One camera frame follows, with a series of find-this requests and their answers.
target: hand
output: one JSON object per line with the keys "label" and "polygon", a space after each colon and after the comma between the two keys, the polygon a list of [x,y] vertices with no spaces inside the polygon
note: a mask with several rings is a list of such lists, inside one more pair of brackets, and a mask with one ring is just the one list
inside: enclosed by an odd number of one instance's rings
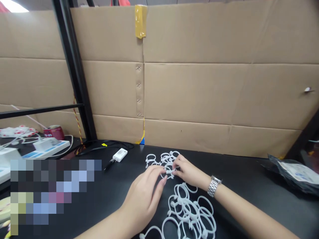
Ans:
{"label": "hand", "polygon": [[183,155],[178,157],[173,162],[173,169],[177,166],[180,167],[180,171],[173,171],[173,175],[179,176],[182,180],[188,184],[208,191],[211,177],[191,164]]}
{"label": "hand", "polygon": [[163,166],[149,166],[132,183],[124,203],[119,209],[125,218],[123,223],[127,223],[129,226],[131,237],[141,232],[153,218],[167,175],[157,184],[153,194],[154,186],[159,175],[165,172]]}

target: metal pole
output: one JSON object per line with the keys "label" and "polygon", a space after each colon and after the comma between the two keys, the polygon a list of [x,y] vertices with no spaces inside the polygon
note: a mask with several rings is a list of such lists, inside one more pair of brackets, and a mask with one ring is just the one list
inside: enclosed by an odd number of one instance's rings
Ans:
{"label": "metal pole", "polygon": [[69,0],[70,7],[79,7],[77,0]]}
{"label": "metal pole", "polygon": [[84,104],[75,104],[75,105],[52,106],[52,107],[44,107],[44,108],[28,109],[28,110],[5,111],[5,112],[0,112],[0,119],[52,112],[57,110],[72,109],[76,107],[81,107],[83,105]]}
{"label": "metal pole", "polygon": [[78,104],[84,104],[84,106],[79,107],[84,132],[87,140],[95,140],[97,136],[90,98],[87,91],[82,59],[76,40],[69,2],[68,0],[52,0],[52,3],[74,95]]}
{"label": "metal pole", "polygon": [[87,4],[89,5],[89,7],[94,7],[94,2],[93,0],[86,0]]}

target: cardboard wall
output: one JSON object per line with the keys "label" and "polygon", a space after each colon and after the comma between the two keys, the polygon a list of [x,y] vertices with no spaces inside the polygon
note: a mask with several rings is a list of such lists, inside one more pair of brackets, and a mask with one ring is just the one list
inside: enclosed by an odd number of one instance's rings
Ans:
{"label": "cardboard wall", "polygon": [[[283,156],[319,107],[316,0],[150,6],[143,40],[133,6],[72,17],[99,139],[139,141],[145,118],[146,145]],[[71,104],[53,12],[1,14],[0,31],[0,110]],[[77,135],[70,110],[35,117]]]}

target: silver watch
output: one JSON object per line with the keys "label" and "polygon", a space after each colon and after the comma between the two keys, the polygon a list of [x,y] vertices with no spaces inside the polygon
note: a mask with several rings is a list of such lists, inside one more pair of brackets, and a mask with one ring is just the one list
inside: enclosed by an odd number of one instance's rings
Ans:
{"label": "silver watch", "polygon": [[216,192],[216,189],[217,189],[218,184],[221,184],[221,183],[222,183],[221,180],[219,180],[218,178],[216,178],[216,177],[214,177],[214,176],[212,175],[212,180],[211,180],[210,185],[209,185],[209,187],[208,187],[208,192],[207,192],[208,195],[213,198],[213,197],[214,197],[214,194],[215,194],[215,192]]}

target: package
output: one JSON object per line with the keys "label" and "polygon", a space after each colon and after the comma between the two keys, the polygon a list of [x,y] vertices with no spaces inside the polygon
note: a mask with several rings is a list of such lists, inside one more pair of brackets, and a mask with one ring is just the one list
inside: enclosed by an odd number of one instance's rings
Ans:
{"label": "package", "polygon": [[274,165],[263,167],[282,175],[290,187],[319,196],[319,174],[295,160],[279,160],[272,155],[268,158]]}

